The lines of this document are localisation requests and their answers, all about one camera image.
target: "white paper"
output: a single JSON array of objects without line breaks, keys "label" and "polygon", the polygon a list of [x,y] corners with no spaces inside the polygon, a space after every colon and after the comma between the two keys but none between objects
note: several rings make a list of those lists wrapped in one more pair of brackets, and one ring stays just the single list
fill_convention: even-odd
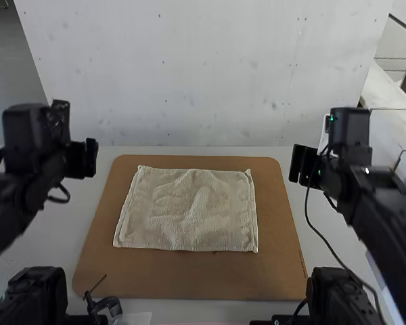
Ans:
[{"label": "white paper", "polygon": [[114,325],[150,325],[152,313],[124,313],[114,321]]}]

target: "gray wall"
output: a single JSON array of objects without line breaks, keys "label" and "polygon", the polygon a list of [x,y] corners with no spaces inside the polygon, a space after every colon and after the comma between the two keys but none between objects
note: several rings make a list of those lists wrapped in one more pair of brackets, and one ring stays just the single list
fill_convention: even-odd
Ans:
[{"label": "gray wall", "polygon": [[14,4],[0,9],[0,144],[1,113],[14,104],[46,102],[41,81]]}]

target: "concrete wall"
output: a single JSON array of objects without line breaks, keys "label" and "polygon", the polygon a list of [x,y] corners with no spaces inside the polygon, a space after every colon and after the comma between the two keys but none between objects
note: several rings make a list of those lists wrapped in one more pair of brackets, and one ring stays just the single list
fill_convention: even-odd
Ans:
[{"label": "concrete wall", "polygon": [[317,144],[355,106],[391,0],[19,0],[49,101],[112,145]]},{"label": "concrete wall", "polygon": [[[406,0],[394,0],[391,13],[406,24]],[[375,60],[394,81],[405,76],[406,29],[391,19],[382,33]]]},{"label": "concrete wall", "polygon": [[9,1],[9,9],[0,9],[0,144],[3,110],[22,102],[45,101],[18,14],[13,1]]}]

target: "brown cork mat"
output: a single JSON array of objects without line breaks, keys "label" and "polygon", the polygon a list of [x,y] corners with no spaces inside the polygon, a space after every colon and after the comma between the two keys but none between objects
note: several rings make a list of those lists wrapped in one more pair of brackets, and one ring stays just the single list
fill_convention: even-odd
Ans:
[{"label": "brown cork mat", "polygon": [[[251,169],[258,253],[114,248],[113,235],[138,165],[226,171]],[[278,162],[234,156],[119,156],[112,165],[72,285],[82,296],[104,274],[96,297],[300,300],[307,271]]]}]

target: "wall stain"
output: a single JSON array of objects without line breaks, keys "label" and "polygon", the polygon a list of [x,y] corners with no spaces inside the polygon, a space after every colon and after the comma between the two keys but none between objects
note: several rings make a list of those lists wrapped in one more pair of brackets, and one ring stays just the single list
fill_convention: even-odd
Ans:
[{"label": "wall stain", "polygon": [[250,60],[250,67],[253,69],[257,69],[258,68],[258,62],[256,60]]},{"label": "wall stain", "polygon": [[244,137],[250,137],[250,132],[249,132],[248,130],[242,130],[242,131],[241,131],[241,134],[242,134]]}]

